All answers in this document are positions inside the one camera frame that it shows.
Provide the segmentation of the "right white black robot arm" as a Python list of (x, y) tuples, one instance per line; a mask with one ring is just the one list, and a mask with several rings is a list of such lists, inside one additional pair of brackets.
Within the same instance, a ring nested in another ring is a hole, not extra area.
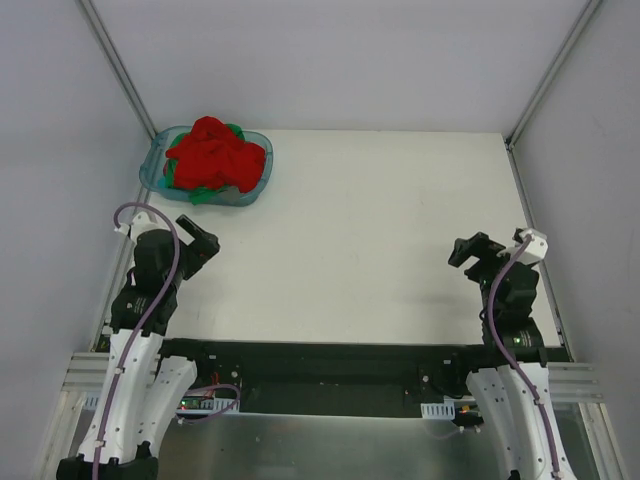
[(449, 265), (475, 262), (466, 277), (479, 286), (483, 344), (491, 363), (465, 360), (450, 369), (452, 387), (471, 394), (505, 479), (572, 479), (555, 417), (548, 355), (532, 317), (545, 258), (544, 234), (528, 228), (506, 247), (482, 232), (454, 242)]

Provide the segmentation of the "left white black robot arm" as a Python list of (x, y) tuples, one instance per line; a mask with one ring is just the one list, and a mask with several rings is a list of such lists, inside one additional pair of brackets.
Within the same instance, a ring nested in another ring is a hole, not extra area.
[(154, 479), (159, 450), (188, 388), (204, 387), (210, 363), (198, 355), (157, 358), (181, 284), (220, 250), (216, 235), (185, 215), (160, 226), (146, 213), (121, 228), (133, 264), (111, 304), (108, 365), (101, 394), (75, 456), (59, 479)]

